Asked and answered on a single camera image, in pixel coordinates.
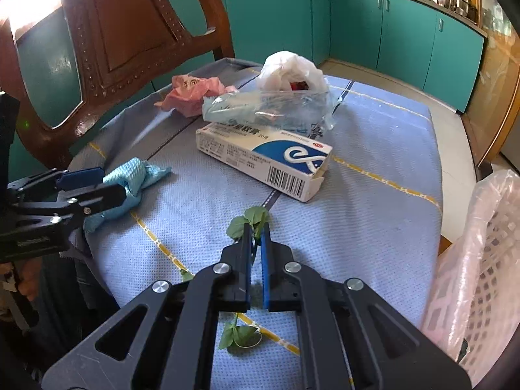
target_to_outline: wooden chair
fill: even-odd
[[[234,57],[222,1],[199,2],[207,32],[192,36],[168,0],[62,0],[82,100],[56,127],[31,105],[10,23],[0,26],[0,89],[20,100],[16,130],[27,150],[48,168],[66,168],[71,144],[153,78],[209,51],[215,59]]]

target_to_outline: blue tablecloth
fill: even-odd
[[[221,60],[193,72],[219,76],[225,85],[254,89],[259,67]],[[282,195],[271,208],[271,236],[289,245],[296,260],[323,277],[359,277],[415,325],[432,280],[442,215],[441,167],[428,108],[408,98],[347,79],[328,77],[343,98],[336,126],[322,141],[334,158],[318,194],[303,204]],[[103,166],[107,172],[132,157],[172,174],[146,189],[135,212],[87,235],[102,279],[124,305],[158,279],[181,281],[172,261],[193,273],[218,261],[231,243],[232,217],[261,205],[271,188],[197,151],[202,118],[184,118],[153,106],[153,93],[108,123],[72,161],[71,170]],[[170,251],[170,257],[164,252]],[[260,262],[253,266],[248,313],[283,340],[265,337],[240,355],[216,350],[212,388],[301,388],[292,313],[261,310]],[[223,315],[217,331],[222,333]]]

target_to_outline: blue gripper pad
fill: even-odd
[[[263,287],[263,307],[269,308],[269,266],[267,265],[267,254],[265,244],[265,229],[260,238],[260,253],[262,254],[262,287]]]
[[[101,167],[64,173],[56,181],[56,189],[61,191],[71,191],[73,189],[98,185],[103,183],[103,177],[105,177],[105,171]]]

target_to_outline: green leaf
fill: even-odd
[[[233,344],[233,330],[235,327],[233,327],[233,324],[231,325],[231,328],[225,329],[222,333],[222,336],[220,337],[220,343],[218,344],[219,349],[225,349],[226,347],[230,347]]]
[[[183,281],[189,281],[189,280],[192,280],[193,277],[195,277],[192,273],[190,273],[189,271],[186,271],[186,270],[181,270],[180,275],[182,276]]]
[[[233,340],[238,347],[253,347],[262,339],[256,327],[239,325],[233,329]]]
[[[226,234],[232,239],[240,239],[244,234],[244,224],[248,222],[248,219],[244,216],[235,217],[231,220],[229,224]]]
[[[249,221],[249,224],[255,226],[262,221],[263,217],[269,217],[269,211],[264,207],[251,207],[245,210],[244,217]]]
[[[235,327],[236,326],[232,322],[226,321],[225,324],[224,324],[224,331],[225,330],[229,330],[229,329],[233,329]]]

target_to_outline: light blue cloth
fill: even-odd
[[[130,211],[141,202],[141,190],[161,180],[171,170],[171,167],[160,168],[134,157],[106,175],[103,183],[123,186],[126,190],[126,199],[119,207],[85,218],[83,223],[85,233],[92,233],[105,221],[115,220]]]

